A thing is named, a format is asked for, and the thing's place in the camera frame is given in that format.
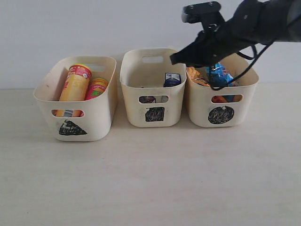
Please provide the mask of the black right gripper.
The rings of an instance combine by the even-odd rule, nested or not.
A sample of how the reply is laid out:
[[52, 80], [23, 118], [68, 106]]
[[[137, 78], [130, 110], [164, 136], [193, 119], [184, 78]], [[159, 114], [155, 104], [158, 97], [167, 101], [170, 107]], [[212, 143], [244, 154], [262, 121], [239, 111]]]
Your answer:
[[255, 43], [234, 36], [224, 25], [211, 25], [208, 30], [200, 31], [194, 42], [173, 53], [170, 61], [172, 65], [203, 67], [214, 65], [232, 54], [247, 60], [255, 59]]

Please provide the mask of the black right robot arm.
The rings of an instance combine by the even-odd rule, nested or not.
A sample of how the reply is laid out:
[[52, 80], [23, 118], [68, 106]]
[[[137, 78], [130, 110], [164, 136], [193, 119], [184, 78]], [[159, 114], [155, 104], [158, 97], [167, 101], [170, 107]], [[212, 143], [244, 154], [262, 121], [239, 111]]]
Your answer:
[[301, 41], [299, 0], [244, 0], [228, 21], [220, 10], [216, 1], [183, 8], [182, 21], [201, 23], [203, 30], [191, 44], [170, 56], [172, 64], [210, 66], [256, 44]]

